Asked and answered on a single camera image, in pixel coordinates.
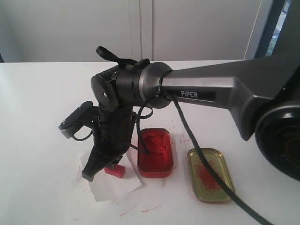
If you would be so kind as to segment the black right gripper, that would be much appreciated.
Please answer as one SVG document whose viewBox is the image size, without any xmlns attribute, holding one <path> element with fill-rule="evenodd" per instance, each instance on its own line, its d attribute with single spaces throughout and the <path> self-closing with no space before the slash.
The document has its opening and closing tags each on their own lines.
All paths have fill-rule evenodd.
<svg viewBox="0 0 300 225">
<path fill-rule="evenodd" d="M 98 107 L 94 146 L 82 170 L 82 177 L 92 182 L 95 175 L 104 169 L 114 169 L 131 142 L 134 113 L 133 106 L 121 106 L 110 112 L 103 106 Z"/>
</svg>

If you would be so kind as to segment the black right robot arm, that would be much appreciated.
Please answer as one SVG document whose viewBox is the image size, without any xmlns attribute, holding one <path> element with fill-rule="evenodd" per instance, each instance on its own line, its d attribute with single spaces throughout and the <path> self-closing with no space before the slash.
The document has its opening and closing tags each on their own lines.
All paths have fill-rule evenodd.
<svg viewBox="0 0 300 225">
<path fill-rule="evenodd" d="M 91 88 L 105 124 L 134 106 L 161 109 L 179 102 L 227 109 L 243 140 L 255 136 L 263 156 L 282 173 L 300 178 L 300 54 L 173 70 L 148 59 L 121 59 L 104 47 L 97 54 L 116 66 L 96 74 Z"/>
</svg>

